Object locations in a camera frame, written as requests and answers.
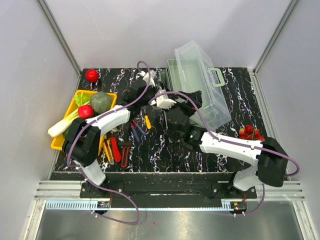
white wall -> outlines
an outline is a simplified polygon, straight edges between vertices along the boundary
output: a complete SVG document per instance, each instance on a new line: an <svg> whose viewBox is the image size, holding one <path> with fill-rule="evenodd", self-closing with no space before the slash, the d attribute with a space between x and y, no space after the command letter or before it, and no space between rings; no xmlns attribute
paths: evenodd
<svg viewBox="0 0 320 240"><path fill-rule="evenodd" d="M0 32L0 238L17 240L77 76L35 0L2 0Z"/></svg>
<svg viewBox="0 0 320 240"><path fill-rule="evenodd" d="M320 234L320 1L300 1L258 73L281 144Z"/></svg>
<svg viewBox="0 0 320 240"><path fill-rule="evenodd" d="M166 67L195 40L216 67L257 64L290 0L46 0L81 68Z"/></svg>

plastic container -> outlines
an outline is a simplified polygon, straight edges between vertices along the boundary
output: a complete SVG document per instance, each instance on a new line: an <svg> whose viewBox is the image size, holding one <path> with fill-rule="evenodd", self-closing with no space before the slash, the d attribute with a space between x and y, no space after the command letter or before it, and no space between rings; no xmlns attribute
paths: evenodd
<svg viewBox="0 0 320 240"><path fill-rule="evenodd" d="M81 93L84 93L84 94L87 94L88 96L92 96L93 94L96 93L96 91L87 91L87 90L77 90L71 100L71 103L68 107L68 110L66 111L65 115L64 115L64 119L69 115L71 114L74 110L76 110L78 108L78 105L76 104L75 102L75 96L76 95L79 95ZM117 94L115 93L109 93L107 92L107 94L111 97L112 99L112 104L111 104L111 109L116 105L116 102L117 102ZM103 142L105 140L106 136L102 136L100 138L100 144L99 144L99 153L100 154L100 150L103 146ZM52 143L51 143L51 148L52 149L56 149L56 150L60 150L62 151L62 145L64 144L64 141L65 141L65 138L62 134L60 134L59 136L55 137L53 140L52 140Z"/></svg>
<svg viewBox="0 0 320 240"><path fill-rule="evenodd" d="M202 92L200 112L209 128L214 131L231 120L221 86L223 75L195 41L174 50L176 60L168 60L169 87L173 91ZM204 126L195 113L190 119Z"/></svg>

watermelon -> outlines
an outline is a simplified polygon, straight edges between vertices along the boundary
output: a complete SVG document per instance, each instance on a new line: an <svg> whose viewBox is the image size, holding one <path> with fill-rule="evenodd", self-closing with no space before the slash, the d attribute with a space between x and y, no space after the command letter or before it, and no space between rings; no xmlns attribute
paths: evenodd
<svg viewBox="0 0 320 240"><path fill-rule="evenodd" d="M110 110L111 105L112 99L106 92L99 91L90 98L90 106L99 115Z"/></svg>

yellow basket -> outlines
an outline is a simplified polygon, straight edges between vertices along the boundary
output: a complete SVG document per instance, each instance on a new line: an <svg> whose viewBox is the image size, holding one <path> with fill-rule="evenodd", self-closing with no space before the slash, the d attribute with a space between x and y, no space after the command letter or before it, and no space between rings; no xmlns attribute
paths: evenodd
<svg viewBox="0 0 320 240"><path fill-rule="evenodd" d="M76 110L78 108L78 105L76 104L75 102L75 97L76 95L79 95L81 93L84 93L84 94L87 94L88 96L92 96L93 94L96 93L96 91L87 91L87 90L77 90L72 98L72 101L68 107L68 110L66 111L65 115L64 115L64 119L69 115L71 114L74 110ZM116 102L117 102L117 94L115 93L109 93L107 92L107 94L111 97L112 99L112 104L111 104L111 109L116 105ZM101 138L100 138L100 144L99 144L99 153L100 154L100 150L103 146L103 142L105 140L105 135L103 135ZM62 145L64 144L64 141L65 141L65 138L62 134L60 134L59 136L55 137L53 140L52 140L52 143L51 143L51 148L53 149L56 149L56 150L60 150L62 151Z"/></svg>

black marble tabletop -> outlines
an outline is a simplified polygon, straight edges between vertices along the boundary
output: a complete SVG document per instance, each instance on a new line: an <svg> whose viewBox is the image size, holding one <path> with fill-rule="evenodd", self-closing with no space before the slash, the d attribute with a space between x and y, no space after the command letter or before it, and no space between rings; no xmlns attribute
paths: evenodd
<svg viewBox="0 0 320 240"><path fill-rule="evenodd" d="M128 90L138 77L135 68L100 68L96 69L100 78L97 83L89 83L85 79L87 69L83 70L78 89L115 93L118 99ZM154 68L159 77L161 68ZM222 91L228 105L231 121L216 130L217 133L238 138L238 130L245 125L253 125L260 130L262 136L267 136L262 115L259 110L255 92L246 68L221 68L226 85ZM147 129L144 115L147 114L152 128ZM170 143L166 137L166 124L161 110L151 106L141 109L136 118L137 123L147 132L140 143L134 141L132 133L129 140L133 142L130 150L128 167L120 164L110 165L104 151L101 151L98 161L105 172L234 172L247 168L249 165L219 154L207 154L189 150L178 143ZM77 172L66 166L66 155L60 152L51 179L73 180L71 173Z"/></svg>

